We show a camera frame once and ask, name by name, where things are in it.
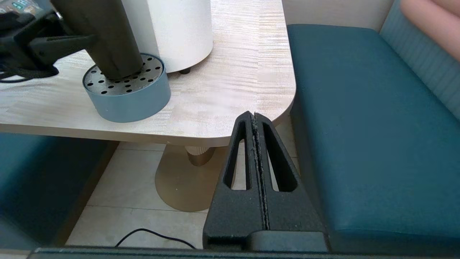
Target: black cable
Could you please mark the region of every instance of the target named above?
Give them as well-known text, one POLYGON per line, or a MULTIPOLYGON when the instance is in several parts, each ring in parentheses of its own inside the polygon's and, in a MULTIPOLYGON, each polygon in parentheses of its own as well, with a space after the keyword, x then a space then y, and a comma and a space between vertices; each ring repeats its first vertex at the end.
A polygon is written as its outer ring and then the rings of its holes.
POLYGON ((23 78, 23 79, 17 79, 17 80, 0 80, 0 83, 21 83, 25 81, 29 81, 31 78, 23 78))
POLYGON ((136 230, 133 230, 131 232, 129 232, 128 235, 124 236, 116 245, 115 247, 118 247, 125 239, 127 239, 130 235, 136 233, 136 232, 139 232, 139 231, 145 231, 145 232, 149 232, 151 234, 154 234, 154 235, 157 235, 161 238, 164 238, 164 239, 168 239, 168 240, 172 240, 172 241, 177 241, 177 242, 181 242, 183 244, 186 244, 187 246, 191 247, 192 249, 196 249, 192 244, 188 243, 187 241, 184 241, 182 239, 178 239, 178 238, 175 238, 175 237, 168 237, 168 236, 165 236, 165 235, 162 235, 162 234, 159 234, 159 233, 156 233, 155 231, 151 231, 151 230, 148 230, 148 229, 136 229, 136 230))
POLYGON ((8 73, 8 72, 3 72, 0 74, 0 79, 5 79, 5 78, 8 78, 8 77, 12 77, 13 74, 11 73, 8 73))

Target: teal bench seat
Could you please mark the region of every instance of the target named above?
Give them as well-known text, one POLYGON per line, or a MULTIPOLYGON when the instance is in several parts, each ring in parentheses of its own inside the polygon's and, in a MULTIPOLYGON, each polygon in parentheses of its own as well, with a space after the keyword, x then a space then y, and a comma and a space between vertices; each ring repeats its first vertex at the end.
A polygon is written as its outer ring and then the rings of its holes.
POLYGON ((116 142, 0 134, 0 249, 63 246, 116 142))
POLYGON ((302 177, 333 251, 460 249, 460 123, 364 28, 289 25, 302 177))

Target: wooden tabletop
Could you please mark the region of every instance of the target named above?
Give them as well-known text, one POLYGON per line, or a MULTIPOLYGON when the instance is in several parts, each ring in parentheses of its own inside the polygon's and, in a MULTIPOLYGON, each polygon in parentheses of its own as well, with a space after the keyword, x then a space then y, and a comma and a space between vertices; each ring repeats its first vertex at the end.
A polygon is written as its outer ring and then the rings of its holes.
POLYGON ((101 118, 81 83, 85 51, 59 60, 59 75, 0 84, 0 131, 118 141, 228 145, 245 111, 274 123, 289 113, 295 78, 281 0, 211 0, 214 46, 190 74, 168 74, 171 100, 147 119, 101 118))

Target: beige tile floor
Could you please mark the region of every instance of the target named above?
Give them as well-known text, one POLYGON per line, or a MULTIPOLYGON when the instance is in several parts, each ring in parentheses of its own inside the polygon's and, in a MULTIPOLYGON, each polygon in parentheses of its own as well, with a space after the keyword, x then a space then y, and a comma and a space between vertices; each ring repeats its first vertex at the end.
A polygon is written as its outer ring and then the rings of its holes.
MULTIPOLYGON (((290 119, 276 130, 298 167, 290 119)), ((207 210, 177 211, 165 204, 155 190, 155 171, 164 148, 162 144, 121 143, 67 244, 111 247, 130 231, 147 228, 202 248, 201 233, 207 210)), ((234 184, 236 189, 245 186, 244 148, 240 150, 234 184)), ((144 232, 132 235, 121 246, 187 248, 182 243, 144 232)))

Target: white cylindrical object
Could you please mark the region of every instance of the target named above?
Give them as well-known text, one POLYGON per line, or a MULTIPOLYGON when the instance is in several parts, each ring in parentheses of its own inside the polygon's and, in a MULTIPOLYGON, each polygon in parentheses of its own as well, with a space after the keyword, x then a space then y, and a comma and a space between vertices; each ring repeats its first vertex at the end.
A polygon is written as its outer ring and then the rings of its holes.
POLYGON ((159 55, 166 72, 189 68, 213 48, 210 0, 123 0, 140 52, 159 55))

